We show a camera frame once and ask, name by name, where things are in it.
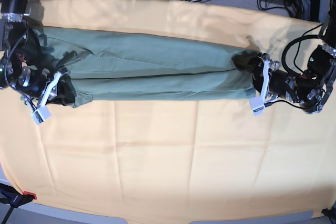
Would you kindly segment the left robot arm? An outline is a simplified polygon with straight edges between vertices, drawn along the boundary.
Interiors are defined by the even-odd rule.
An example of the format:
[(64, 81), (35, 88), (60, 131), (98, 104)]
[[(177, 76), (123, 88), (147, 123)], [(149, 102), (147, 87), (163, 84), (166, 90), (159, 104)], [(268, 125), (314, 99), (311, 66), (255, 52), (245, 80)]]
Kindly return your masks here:
[[(290, 69), (286, 63), (289, 49), (304, 40), (320, 39), (312, 52), (303, 73)], [(308, 114), (319, 113), (329, 99), (335, 82), (335, 0), (332, 0), (328, 17), (317, 35), (302, 35), (284, 48), (281, 60), (272, 61), (268, 54), (235, 55), (232, 58), (239, 71), (252, 75), (253, 87), (259, 95), (250, 99), (254, 115), (265, 108), (284, 102)]]

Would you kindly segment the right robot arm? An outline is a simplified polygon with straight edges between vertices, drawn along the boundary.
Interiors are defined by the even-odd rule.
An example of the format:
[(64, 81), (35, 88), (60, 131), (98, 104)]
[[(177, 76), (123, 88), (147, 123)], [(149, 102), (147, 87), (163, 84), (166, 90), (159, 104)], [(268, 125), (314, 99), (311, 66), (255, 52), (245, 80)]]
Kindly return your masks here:
[(67, 70), (47, 53), (43, 30), (29, 18), (30, 0), (1, 0), (1, 89), (12, 88), (25, 102), (72, 105)]

